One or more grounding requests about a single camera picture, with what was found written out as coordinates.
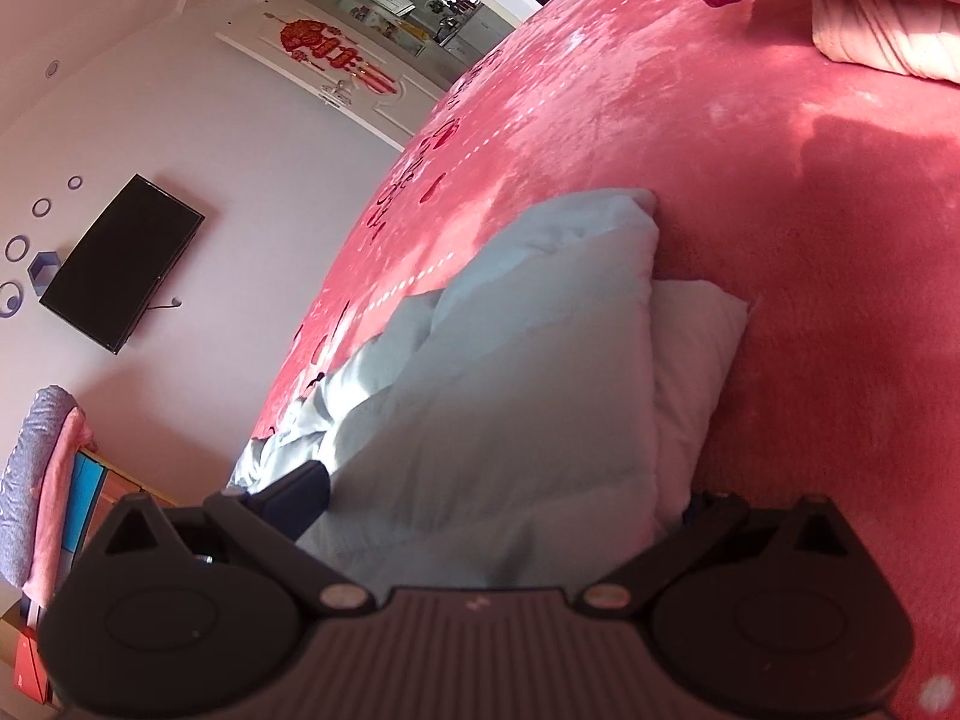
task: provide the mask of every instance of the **cable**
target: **cable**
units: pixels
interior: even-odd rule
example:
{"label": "cable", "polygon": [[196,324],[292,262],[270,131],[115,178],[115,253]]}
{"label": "cable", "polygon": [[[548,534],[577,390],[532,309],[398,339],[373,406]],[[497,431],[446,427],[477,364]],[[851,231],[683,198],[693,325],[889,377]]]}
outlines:
{"label": "cable", "polygon": [[182,300],[180,300],[179,298],[174,298],[169,303],[162,306],[147,306],[147,311],[153,311],[154,309],[158,309],[158,308],[179,308],[183,304],[184,302]]}

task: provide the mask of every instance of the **chinese character decoration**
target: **chinese character decoration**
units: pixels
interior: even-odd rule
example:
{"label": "chinese character decoration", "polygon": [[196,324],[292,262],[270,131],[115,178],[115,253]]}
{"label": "chinese character decoration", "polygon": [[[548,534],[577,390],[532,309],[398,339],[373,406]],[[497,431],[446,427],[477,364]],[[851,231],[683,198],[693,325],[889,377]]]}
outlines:
{"label": "chinese character decoration", "polygon": [[[268,18],[277,19],[272,13]],[[344,35],[343,30],[328,23],[312,19],[297,19],[283,22],[280,30],[280,42],[284,50],[296,61],[313,65],[319,70],[325,69],[320,62],[326,62],[333,70],[349,73],[354,79],[378,95],[396,95],[397,81],[388,76],[378,66],[371,64],[357,50],[356,43]]]}

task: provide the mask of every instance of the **black plastic device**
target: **black plastic device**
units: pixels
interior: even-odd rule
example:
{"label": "black plastic device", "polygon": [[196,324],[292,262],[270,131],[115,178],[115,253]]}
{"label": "black plastic device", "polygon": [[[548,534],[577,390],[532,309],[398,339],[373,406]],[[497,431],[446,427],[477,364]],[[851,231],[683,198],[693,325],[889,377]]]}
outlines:
{"label": "black plastic device", "polygon": [[572,601],[396,589],[378,608],[292,541],[328,495],[311,463],[195,509],[118,503],[40,625],[65,718],[880,718],[912,651],[824,498],[711,497]]}

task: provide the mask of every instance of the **wall-mounted tv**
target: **wall-mounted tv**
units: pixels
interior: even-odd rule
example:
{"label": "wall-mounted tv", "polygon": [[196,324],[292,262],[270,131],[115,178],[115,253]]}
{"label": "wall-mounted tv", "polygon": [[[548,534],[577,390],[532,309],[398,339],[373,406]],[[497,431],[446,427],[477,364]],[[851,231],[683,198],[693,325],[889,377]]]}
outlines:
{"label": "wall-mounted tv", "polygon": [[202,221],[136,175],[70,252],[40,304],[116,354]]}

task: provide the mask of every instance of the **silver rivet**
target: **silver rivet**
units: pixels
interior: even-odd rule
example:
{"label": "silver rivet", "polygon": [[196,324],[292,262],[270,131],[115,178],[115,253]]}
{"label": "silver rivet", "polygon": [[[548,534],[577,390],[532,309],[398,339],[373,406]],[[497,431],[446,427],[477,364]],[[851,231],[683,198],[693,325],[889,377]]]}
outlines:
{"label": "silver rivet", "polygon": [[339,611],[360,608],[370,597],[358,584],[330,584],[320,594],[320,603]]}
{"label": "silver rivet", "polygon": [[630,590],[620,584],[594,584],[584,593],[584,601],[593,608],[618,610],[630,604]]}

